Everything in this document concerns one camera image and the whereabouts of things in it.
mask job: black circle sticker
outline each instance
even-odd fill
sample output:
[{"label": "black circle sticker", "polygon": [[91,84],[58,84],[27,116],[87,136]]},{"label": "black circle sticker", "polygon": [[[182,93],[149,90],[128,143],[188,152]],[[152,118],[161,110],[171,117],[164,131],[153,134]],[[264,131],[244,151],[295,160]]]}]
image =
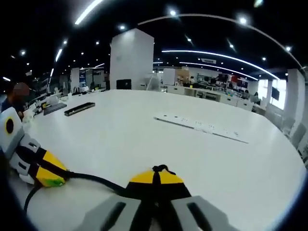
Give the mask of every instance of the black circle sticker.
[{"label": "black circle sticker", "polygon": [[6,122],[6,131],[11,134],[14,130],[14,123],[12,119],[8,119]]}]

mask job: office desk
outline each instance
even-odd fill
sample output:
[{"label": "office desk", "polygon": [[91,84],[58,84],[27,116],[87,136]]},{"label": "office desk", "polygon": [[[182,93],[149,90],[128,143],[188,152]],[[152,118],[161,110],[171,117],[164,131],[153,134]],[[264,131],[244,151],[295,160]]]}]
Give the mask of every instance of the office desk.
[{"label": "office desk", "polygon": [[[86,102],[96,106],[70,117],[64,111]],[[297,151],[263,116],[226,104],[152,91],[110,90],[73,97],[68,107],[35,118],[28,130],[74,172],[93,174],[126,187],[136,174],[166,164],[223,211],[238,230],[269,229],[289,208],[306,169]],[[249,144],[154,119],[181,115],[247,136]],[[11,179],[21,204],[31,187]],[[113,195],[102,185],[70,180],[41,189],[28,215],[42,231],[69,231],[86,212]]]}]

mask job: robotic arm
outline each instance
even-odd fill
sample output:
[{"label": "robotic arm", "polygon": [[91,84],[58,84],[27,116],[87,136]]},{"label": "robotic arm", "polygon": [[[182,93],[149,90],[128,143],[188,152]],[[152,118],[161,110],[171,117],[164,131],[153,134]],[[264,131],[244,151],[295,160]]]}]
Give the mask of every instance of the robotic arm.
[{"label": "robotic arm", "polygon": [[29,184],[40,182],[45,187],[61,186],[65,179],[42,168],[38,160],[45,160],[63,170],[66,167],[39,142],[26,134],[14,108],[2,112],[0,117],[0,146],[10,166]]}]

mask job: led light strip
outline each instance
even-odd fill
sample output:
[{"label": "led light strip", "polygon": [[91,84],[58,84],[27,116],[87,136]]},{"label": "led light strip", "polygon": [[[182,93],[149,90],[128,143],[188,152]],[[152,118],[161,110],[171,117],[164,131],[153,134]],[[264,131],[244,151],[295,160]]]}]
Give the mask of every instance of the led light strip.
[{"label": "led light strip", "polygon": [[7,78],[7,77],[2,77],[5,81],[11,81],[9,78]]},{"label": "led light strip", "polygon": [[246,77],[249,77],[249,78],[252,78],[252,79],[254,79],[254,80],[259,81],[257,78],[254,78],[254,77],[252,77],[252,76],[246,75],[246,74],[241,73],[241,72],[238,72],[238,71],[233,71],[233,70],[230,70],[230,69],[227,69],[227,68],[224,68],[224,67],[220,67],[220,66],[212,66],[212,65],[207,65],[207,64],[186,63],[186,62],[180,62],[180,64],[191,64],[191,65],[200,65],[200,66],[210,66],[210,67],[214,67],[214,68],[219,68],[219,69],[223,69],[223,70],[235,72],[235,73],[238,73],[238,74],[240,74],[240,75],[243,75],[243,76],[246,76]]},{"label": "led light strip", "polygon": [[53,75],[54,68],[51,70],[50,77]]},{"label": "led light strip", "polygon": [[95,0],[86,8],[86,10],[81,14],[81,16],[77,19],[75,22],[75,25],[79,25],[82,20],[84,20],[85,17],[98,5],[102,2],[103,0]]},{"label": "led light strip", "polygon": [[274,77],[274,78],[276,78],[276,79],[278,79],[278,80],[280,79],[280,78],[278,78],[277,76],[275,76],[273,73],[271,73],[271,72],[269,72],[269,71],[263,69],[262,67],[259,67],[259,66],[257,66],[257,65],[252,64],[252,63],[246,62],[246,61],[244,61],[244,60],[237,59],[237,58],[234,58],[234,57],[231,57],[231,56],[227,56],[227,55],[223,55],[223,54],[216,54],[216,53],[205,52],[205,51],[187,51],[187,50],[174,50],[174,51],[162,51],[162,52],[163,52],[163,53],[167,53],[167,52],[168,52],[168,53],[170,53],[170,52],[189,52],[189,53],[199,53],[199,54],[211,54],[211,55],[216,55],[216,56],[220,56],[220,57],[224,57],[224,58],[228,58],[228,59],[233,59],[233,60],[242,62],[242,63],[244,63],[244,64],[248,64],[248,65],[250,65],[250,66],[253,66],[253,67],[255,67],[255,68],[257,68],[257,69],[259,69],[259,70],[261,70],[261,71],[263,71],[263,72],[265,72],[265,73],[267,73],[267,74],[269,74],[270,76],[272,76],[272,77]]},{"label": "led light strip", "polygon": [[59,49],[58,54],[57,54],[57,56],[56,56],[56,62],[58,61],[58,59],[59,59],[59,57],[60,57],[62,51],[63,51],[63,49]]},{"label": "led light strip", "polygon": [[105,65],[105,64],[99,64],[99,65],[97,65],[96,67],[103,66],[103,65]]}]

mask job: white power strip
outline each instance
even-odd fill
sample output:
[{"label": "white power strip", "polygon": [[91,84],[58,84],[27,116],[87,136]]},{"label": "white power strip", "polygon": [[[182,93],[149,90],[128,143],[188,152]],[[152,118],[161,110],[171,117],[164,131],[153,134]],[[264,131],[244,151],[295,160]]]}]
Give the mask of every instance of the white power strip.
[{"label": "white power strip", "polygon": [[241,136],[238,132],[228,131],[223,128],[218,128],[216,126],[206,124],[200,121],[183,118],[178,115],[161,114],[158,116],[154,116],[154,118],[160,121],[164,121],[175,125],[180,125],[186,128],[192,128],[197,131],[209,133],[216,136],[221,136],[227,139],[248,143],[248,140],[245,137]]}]

